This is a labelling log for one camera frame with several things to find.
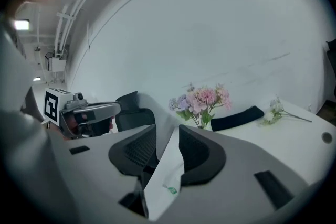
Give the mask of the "person's left hand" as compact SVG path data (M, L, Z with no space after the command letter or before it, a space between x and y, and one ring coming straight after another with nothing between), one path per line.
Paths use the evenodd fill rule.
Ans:
M78 124L73 114L65 114L65 122L68 126L68 129L72 132L72 134L77 135L78 132Z

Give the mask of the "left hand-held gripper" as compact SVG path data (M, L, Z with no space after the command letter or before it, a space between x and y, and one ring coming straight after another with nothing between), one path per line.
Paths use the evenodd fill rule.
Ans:
M46 88L43 115L69 139L96 137L109 132L112 119L121 112L119 102L88 103L82 93L71 93L59 88ZM75 134L65 120L73 114L78 132Z

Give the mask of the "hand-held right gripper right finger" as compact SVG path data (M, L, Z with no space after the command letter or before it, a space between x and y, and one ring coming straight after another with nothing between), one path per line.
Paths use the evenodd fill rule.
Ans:
M308 187L253 143L185 125L179 139L181 191L160 223L281 223Z

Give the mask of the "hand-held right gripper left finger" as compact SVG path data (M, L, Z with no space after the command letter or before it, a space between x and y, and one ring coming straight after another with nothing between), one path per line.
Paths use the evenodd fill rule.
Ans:
M49 137L80 223L149 223L145 170L155 170L156 126L65 141Z

